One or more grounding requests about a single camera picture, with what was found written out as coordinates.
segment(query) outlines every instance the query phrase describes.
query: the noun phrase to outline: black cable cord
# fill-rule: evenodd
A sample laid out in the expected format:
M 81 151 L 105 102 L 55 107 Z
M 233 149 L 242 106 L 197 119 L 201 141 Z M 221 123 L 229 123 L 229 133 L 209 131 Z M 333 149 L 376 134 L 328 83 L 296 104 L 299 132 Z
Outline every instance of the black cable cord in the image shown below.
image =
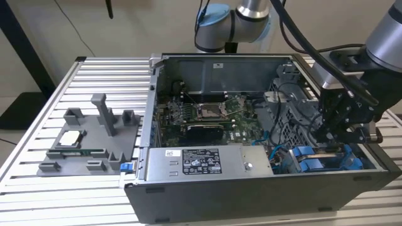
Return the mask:
M 196 13 L 196 19 L 194 19 L 194 27 L 193 27 L 193 30 L 194 30 L 194 35 L 193 35 L 193 45 L 196 46 L 196 42 L 194 42 L 194 39 L 196 39 L 196 34 L 198 33 L 198 28 L 200 28 L 200 23 L 202 21 L 202 18 L 205 16 L 205 13 L 206 13 L 206 8 L 208 8 L 208 4 L 209 4 L 209 1 L 210 0 L 206 0 L 206 4 L 205 6 L 202 7 L 202 10 L 200 12 L 200 9 L 201 9 L 201 1 L 200 0 L 200 7 L 198 7 L 198 11 Z
M 313 143 L 312 142 L 312 138 L 311 138 L 311 129 L 312 129 L 313 122 L 319 118 L 319 116 L 321 116 L 321 114 L 317 114 L 317 115 L 313 116 L 313 118 L 311 119 L 311 123 L 309 123 L 309 125 L 307 127 L 307 138 L 308 138 L 308 140 L 309 140 L 311 143 Z
M 202 2 L 202 0 L 200 0 L 198 10 L 197 10 L 196 16 L 194 16 L 194 25 L 193 25 L 193 32 L 194 33 L 196 33 L 196 25 L 197 25 L 197 20 L 198 20 L 198 14 L 200 14 L 200 10 L 201 10 L 201 2 Z
M 11 144 L 11 145 L 17 145 L 14 142 L 10 142 L 9 140 L 3 140 L 3 139 L 1 139 L 1 138 L 0 138 L 0 141 L 3 141 L 3 142 L 6 142 L 6 143 L 9 143 L 9 144 Z
M 68 20 L 70 26 L 73 27 L 74 32 L 76 32 L 76 34 L 77 34 L 77 37 L 80 38 L 82 44 L 86 46 L 89 52 L 92 53 L 92 56 L 96 57 L 93 51 L 90 50 L 90 48 L 88 47 L 86 43 L 84 42 L 84 40 L 82 40 L 82 38 L 81 38 L 81 35 L 80 35 L 80 33 L 77 32 L 77 29 L 76 29 L 76 27 L 74 27 L 74 25 L 73 25 L 70 19 L 68 18 L 66 14 L 63 13 L 63 11 L 62 11 L 62 9 L 61 9 L 58 3 L 57 3 L 57 0 L 53 0 L 53 1 L 54 1 L 55 5 L 57 5 L 57 7 L 58 7 L 58 9 L 59 9 L 59 11 L 61 11 L 61 13 L 62 13 L 62 15 L 65 16 L 65 18 L 66 18 L 66 20 Z
M 273 120 L 273 125 L 271 127 L 271 130 L 269 130 L 269 134 L 268 134 L 268 137 L 269 137 L 269 142 L 273 146 L 277 146 L 277 144 L 273 142 L 272 140 L 272 134 L 273 134 L 273 130 L 275 130 L 275 127 L 276 127 L 276 124 L 277 124 L 277 121 L 279 121 L 279 116 L 280 116 L 280 108 L 281 108 L 281 102 L 280 102 L 280 97 L 279 97 L 279 92 L 276 90 L 276 95 L 277 95 L 277 108 L 276 108 L 276 115 L 275 115 L 275 120 Z
M 285 31 L 284 31 L 284 26 L 283 26 L 283 20 L 281 19 L 279 19 L 279 29 L 280 29 L 280 33 L 281 33 L 281 37 L 284 39 L 284 42 L 287 43 L 289 48 L 297 53 L 307 54 L 307 52 L 304 50 L 295 47 L 295 45 L 291 43 L 291 41 L 287 37 Z M 359 48 L 361 46 L 363 46 L 363 44 L 345 44 L 345 45 L 340 45 L 340 46 L 321 48 L 321 49 L 317 49 L 316 51 L 319 53 L 323 53 L 323 52 L 333 51 L 333 50 L 337 50 L 337 49 L 343 49 L 343 48 Z
M 300 30 L 297 29 L 295 22 L 292 21 L 287 11 L 283 8 L 280 0 L 271 0 L 271 4 L 277 12 L 279 18 L 283 20 L 284 25 L 289 33 L 292 34 L 295 40 L 300 44 L 301 48 L 309 54 L 315 62 L 321 66 L 321 68 L 337 79 L 340 84 L 349 90 L 353 95 L 371 106 L 377 105 L 377 100 L 369 95 L 365 91 L 365 88 L 359 83 L 359 81 L 349 80 L 345 75 L 339 71 L 339 69 L 324 59 L 324 57 L 319 54 L 316 49 L 312 47 L 311 43 L 303 36 Z

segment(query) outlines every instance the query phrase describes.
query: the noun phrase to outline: motherboard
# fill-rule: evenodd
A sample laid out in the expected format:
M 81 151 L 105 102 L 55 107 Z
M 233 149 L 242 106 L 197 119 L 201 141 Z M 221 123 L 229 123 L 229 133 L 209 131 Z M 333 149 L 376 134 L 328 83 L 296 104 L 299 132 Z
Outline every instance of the motherboard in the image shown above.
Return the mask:
M 246 95 L 169 97 L 157 105 L 161 147 L 265 142 Z

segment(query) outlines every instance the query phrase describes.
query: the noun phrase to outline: metal frame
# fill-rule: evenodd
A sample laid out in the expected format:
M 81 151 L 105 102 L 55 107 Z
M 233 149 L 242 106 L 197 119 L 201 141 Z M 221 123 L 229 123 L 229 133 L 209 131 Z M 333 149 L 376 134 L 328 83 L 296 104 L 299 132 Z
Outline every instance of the metal frame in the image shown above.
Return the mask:
M 88 58 L 73 64 L 61 84 L 0 169 L 1 225 L 108 225 L 141 226 L 128 204 L 118 176 L 35 177 L 37 162 L 45 157 L 62 126 L 66 107 L 82 107 L 90 94 L 106 92 L 106 104 L 142 114 L 142 92 L 148 79 L 146 58 Z M 377 122 L 385 154 L 402 168 L 402 121 L 387 111 Z M 402 224 L 402 178 L 381 190 L 360 194 L 337 212 L 192 222 L 190 226 L 363 226 Z

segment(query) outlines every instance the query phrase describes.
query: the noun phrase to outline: white label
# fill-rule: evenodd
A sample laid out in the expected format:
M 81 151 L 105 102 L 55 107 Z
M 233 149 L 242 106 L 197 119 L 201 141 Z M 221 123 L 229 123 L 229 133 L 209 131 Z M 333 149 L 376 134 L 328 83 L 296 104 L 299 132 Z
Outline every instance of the white label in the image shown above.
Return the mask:
M 213 69 L 214 69 L 214 68 L 222 68 L 222 63 L 214 63 L 214 64 L 213 64 Z
M 165 150 L 164 156 L 166 157 L 180 157 L 181 150 Z

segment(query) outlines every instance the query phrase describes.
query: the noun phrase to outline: white wall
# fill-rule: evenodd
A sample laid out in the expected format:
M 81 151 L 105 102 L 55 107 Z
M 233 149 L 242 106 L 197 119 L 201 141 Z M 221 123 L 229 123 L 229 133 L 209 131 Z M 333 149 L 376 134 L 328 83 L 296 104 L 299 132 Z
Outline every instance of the white wall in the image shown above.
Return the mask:
M 197 0 L 57 0 L 97 57 L 193 52 Z M 236 5 L 237 0 L 212 0 Z M 53 0 L 9 0 L 49 73 L 61 80 L 77 56 L 90 56 Z
M 27 70 L 0 30 L 0 97 L 38 91 Z
M 146 57 L 160 52 L 193 52 L 197 0 L 57 0 L 97 57 Z M 240 0 L 210 0 L 233 6 Z M 393 0 L 288 0 L 285 9 L 316 48 L 363 43 Z M 77 56 L 90 53 L 53 0 L 7 0 L 43 66 L 58 82 Z M 257 52 L 258 43 L 238 45 Z M 276 29 L 272 53 L 292 50 Z
M 315 48 L 364 43 L 393 0 L 287 0 L 285 9 Z M 293 52 L 275 29 L 271 52 Z

